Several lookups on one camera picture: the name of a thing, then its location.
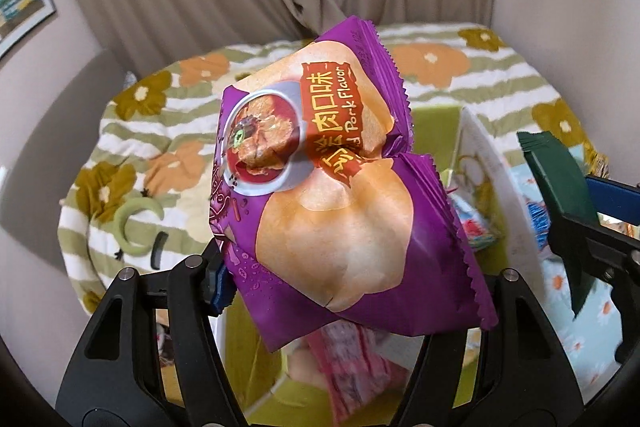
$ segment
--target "pink package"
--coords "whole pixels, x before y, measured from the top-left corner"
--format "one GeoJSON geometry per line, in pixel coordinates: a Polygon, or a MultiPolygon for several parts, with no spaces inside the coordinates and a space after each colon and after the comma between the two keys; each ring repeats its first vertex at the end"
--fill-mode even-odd
{"type": "Polygon", "coordinates": [[[409,372],[375,353],[372,330],[335,321],[305,340],[326,378],[336,427],[387,389],[406,384],[409,372]]]}

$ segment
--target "blue gripper part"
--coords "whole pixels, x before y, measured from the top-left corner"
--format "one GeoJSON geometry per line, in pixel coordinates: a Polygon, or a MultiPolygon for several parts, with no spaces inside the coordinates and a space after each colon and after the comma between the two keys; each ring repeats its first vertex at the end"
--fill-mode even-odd
{"type": "Polygon", "coordinates": [[[591,201],[599,213],[630,225],[640,225],[638,188],[596,176],[587,176],[586,179],[591,201]]]}
{"type": "Polygon", "coordinates": [[[221,264],[216,271],[216,293],[213,295],[210,305],[220,315],[222,311],[231,305],[236,295],[236,283],[231,272],[226,268],[225,264],[221,264]]]}

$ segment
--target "bread image on package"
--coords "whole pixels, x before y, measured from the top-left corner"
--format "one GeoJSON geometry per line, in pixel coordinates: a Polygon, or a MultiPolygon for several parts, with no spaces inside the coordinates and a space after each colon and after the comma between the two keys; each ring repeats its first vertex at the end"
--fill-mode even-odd
{"type": "Polygon", "coordinates": [[[225,89],[210,225],[270,349],[338,318],[401,335],[497,317],[373,26],[351,17],[225,89]]]}

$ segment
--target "daisy pattern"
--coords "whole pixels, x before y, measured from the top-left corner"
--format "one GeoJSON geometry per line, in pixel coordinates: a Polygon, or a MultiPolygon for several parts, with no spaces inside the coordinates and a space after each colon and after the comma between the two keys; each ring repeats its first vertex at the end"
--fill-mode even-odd
{"type": "Polygon", "coordinates": [[[559,335],[564,352],[570,359],[576,359],[584,349],[585,340],[578,335],[559,335]]]}
{"type": "Polygon", "coordinates": [[[546,295],[551,302],[571,302],[569,283],[562,263],[553,263],[545,270],[546,295]]]}
{"type": "Polygon", "coordinates": [[[600,378],[602,376],[602,374],[605,372],[605,370],[607,369],[607,364],[604,362],[599,362],[597,363],[594,367],[593,370],[588,374],[588,384],[587,385],[593,385],[598,381],[598,378],[600,378]]]}
{"type": "Polygon", "coordinates": [[[598,324],[601,326],[605,326],[609,319],[611,318],[612,312],[615,310],[615,306],[609,296],[605,296],[602,299],[602,303],[600,304],[600,309],[598,310],[598,324]]]}

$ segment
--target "circular food image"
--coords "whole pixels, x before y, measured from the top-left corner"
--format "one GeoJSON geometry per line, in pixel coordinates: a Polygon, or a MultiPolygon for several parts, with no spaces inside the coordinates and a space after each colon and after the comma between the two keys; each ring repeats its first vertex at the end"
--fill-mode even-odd
{"type": "Polygon", "coordinates": [[[226,136],[226,161],[239,180],[267,183],[282,173],[299,145],[300,126],[292,105],[265,94],[236,114],[226,136]]]}

